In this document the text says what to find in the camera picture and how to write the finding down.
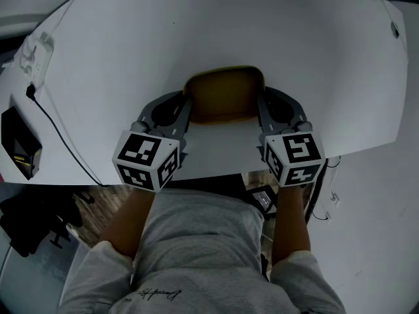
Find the black device with screen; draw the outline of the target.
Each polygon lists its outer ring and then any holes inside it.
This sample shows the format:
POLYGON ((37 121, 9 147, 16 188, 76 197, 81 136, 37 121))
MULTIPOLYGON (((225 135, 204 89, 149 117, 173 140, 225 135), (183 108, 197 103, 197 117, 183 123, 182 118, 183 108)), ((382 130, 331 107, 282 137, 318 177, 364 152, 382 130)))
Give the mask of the black device with screen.
POLYGON ((270 185, 250 189, 246 194, 248 202, 261 212, 265 220, 276 218, 278 195, 270 185))

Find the white table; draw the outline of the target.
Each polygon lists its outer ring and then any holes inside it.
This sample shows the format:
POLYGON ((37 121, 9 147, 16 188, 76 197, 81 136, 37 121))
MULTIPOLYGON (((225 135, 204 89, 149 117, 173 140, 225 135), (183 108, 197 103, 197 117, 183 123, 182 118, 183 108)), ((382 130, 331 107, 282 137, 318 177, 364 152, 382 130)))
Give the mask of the white table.
POLYGON ((409 57, 403 15, 383 0, 73 0, 43 33, 54 49, 36 102, 16 62, 0 74, 0 114, 16 105, 43 147, 33 184, 91 183, 68 147, 119 183, 111 158, 142 108, 228 66, 296 99, 328 158, 397 139, 409 57))

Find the white power strip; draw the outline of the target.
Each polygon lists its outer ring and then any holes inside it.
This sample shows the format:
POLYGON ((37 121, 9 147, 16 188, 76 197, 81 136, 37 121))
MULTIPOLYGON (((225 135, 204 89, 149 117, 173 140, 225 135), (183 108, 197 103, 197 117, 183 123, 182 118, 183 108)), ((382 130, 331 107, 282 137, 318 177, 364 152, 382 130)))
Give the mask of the white power strip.
POLYGON ((46 33, 43 33, 41 38, 28 35, 14 56, 15 62, 24 76, 24 90, 31 84, 36 90, 43 85, 53 54, 53 47, 46 41, 47 38, 46 33))

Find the person's right forearm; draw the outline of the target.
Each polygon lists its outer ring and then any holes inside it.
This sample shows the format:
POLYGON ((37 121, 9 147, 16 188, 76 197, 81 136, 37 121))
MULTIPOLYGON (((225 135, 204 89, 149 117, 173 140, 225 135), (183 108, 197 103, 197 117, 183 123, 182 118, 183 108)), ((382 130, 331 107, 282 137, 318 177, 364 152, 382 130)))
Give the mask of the person's right forearm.
POLYGON ((310 251, 305 222, 302 188, 291 186, 278 190, 276 221, 272 242, 272 265, 297 251, 310 251))

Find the black office chair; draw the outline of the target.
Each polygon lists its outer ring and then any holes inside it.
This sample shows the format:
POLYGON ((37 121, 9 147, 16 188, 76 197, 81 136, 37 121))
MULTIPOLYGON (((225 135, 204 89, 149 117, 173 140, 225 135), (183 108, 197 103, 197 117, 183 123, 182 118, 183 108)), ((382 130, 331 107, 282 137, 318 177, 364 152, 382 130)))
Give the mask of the black office chair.
POLYGON ((70 240, 66 226, 83 225, 76 197, 88 204, 95 202, 79 186, 46 185, 32 186, 0 202, 0 228, 10 237, 10 246, 27 257, 35 254, 41 241, 54 232, 51 244, 61 249, 59 239, 70 240))

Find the person's grey shirt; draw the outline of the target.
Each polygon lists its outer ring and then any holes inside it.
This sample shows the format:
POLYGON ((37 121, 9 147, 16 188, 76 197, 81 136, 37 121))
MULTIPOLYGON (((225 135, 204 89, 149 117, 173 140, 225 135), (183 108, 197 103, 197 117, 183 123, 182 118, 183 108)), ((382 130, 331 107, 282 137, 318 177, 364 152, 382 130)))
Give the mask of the person's grey shirt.
POLYGON ((263 275, 263 222, 237 198, 165 189, 155 194, 135 258, 98 242, 58 314, 346 314, 311 251, 263 275))

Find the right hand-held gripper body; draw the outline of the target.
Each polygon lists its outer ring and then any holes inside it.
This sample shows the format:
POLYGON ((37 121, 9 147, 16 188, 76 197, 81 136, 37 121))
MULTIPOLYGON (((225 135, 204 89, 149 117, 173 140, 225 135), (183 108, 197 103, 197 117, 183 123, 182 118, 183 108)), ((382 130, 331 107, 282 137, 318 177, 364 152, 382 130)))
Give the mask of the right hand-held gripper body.
POLYGON ((263 162, 278 186, 302 186, 317 180, 325 156, 316 133, 303 122, 297 130, 284 128, 260 135, 263 162))

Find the black box with yellow print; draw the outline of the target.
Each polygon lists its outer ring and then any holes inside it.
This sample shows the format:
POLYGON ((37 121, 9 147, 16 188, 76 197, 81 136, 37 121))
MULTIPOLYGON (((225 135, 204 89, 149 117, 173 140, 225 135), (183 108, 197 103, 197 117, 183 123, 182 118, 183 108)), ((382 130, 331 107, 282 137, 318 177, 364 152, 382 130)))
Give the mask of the black box with yellow print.
POLYGON ((32 179, 39 170, 43 147, 15 106, 1 114, 0 134, 10 159, 27 180, 32 179))

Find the yellow rectangular tray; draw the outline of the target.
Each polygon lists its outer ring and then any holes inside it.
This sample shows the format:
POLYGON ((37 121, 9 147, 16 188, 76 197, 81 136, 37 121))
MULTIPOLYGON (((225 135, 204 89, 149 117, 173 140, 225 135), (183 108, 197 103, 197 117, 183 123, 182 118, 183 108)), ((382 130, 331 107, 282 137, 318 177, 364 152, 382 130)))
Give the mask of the yellow rectangular tray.
POLYGON ((242 65, 196 74, 185 83, 183 93, 193 97, 192 123, 216 125, 255 118, 257 96, 264 89, 262 72, 242 65))

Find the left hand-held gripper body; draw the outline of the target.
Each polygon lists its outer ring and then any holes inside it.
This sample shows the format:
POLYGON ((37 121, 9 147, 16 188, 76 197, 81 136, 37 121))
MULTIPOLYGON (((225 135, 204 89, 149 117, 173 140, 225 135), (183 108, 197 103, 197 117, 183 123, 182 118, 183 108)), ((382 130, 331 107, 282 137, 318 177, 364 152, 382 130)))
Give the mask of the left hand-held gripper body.
POLYGON ((183 138, 187 125, 173 125, 153 134, 124 130, 112 162, 122 183, 150 192, 160 192, 181 167, 185 157, 183 138))

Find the person's left forearm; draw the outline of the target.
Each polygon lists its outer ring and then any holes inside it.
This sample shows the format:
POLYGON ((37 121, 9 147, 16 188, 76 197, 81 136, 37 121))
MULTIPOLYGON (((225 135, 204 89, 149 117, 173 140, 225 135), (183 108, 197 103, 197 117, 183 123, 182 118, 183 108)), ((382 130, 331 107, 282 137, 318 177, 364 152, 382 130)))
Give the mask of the person's left forearm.
POLYGON ((154 192, 133 189, 100 235, 99 242, 110 242, 114 250, 133 260, 154 198, 154 192))

